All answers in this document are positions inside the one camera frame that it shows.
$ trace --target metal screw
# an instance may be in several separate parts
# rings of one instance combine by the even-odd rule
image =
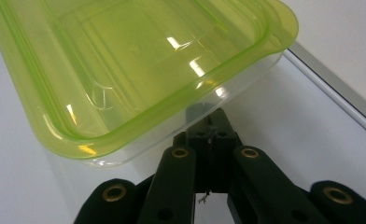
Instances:
[[[250,159],[256,159],[259,157],[259,152],[253,148],[244,148],[241,151],[242,155]]]
[[[109,203],[122,199],[127,194],[127,189],[122,184],[115,184],[104,190],[102,197]]]
[[[352,197],[341,189],[326,187],[323,189],[323,193],[335,203],[351,204],[354,202]]]
[[[189,155],[189,152],[185,148],[175,148],[172,150],[172,155],[176,158],[184,158]]]

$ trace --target container lid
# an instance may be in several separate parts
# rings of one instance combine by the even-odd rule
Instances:
[[[104,156],[286,49],[276,0],[0,1],[0,49],[51,151]]]

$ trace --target transparent plastic lid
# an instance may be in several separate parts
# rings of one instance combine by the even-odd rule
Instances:
[[[275,0],[3,0],[0,49],[38,139],[104,156],[286,49]]]

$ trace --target green plastic container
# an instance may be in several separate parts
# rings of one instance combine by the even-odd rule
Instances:
[[[0,0],[0,50],[34,133],[73,159],[169,136],[163,122],[213,95],[200,119],[297,33],[275,0]]]

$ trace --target plastic container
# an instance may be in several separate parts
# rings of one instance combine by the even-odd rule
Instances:
[[[156,145],[253,83],[297,32],[275,0],[0,1],[0,50],[34,133],[72,159]],[[198,103],[212,106],[186,116]]]

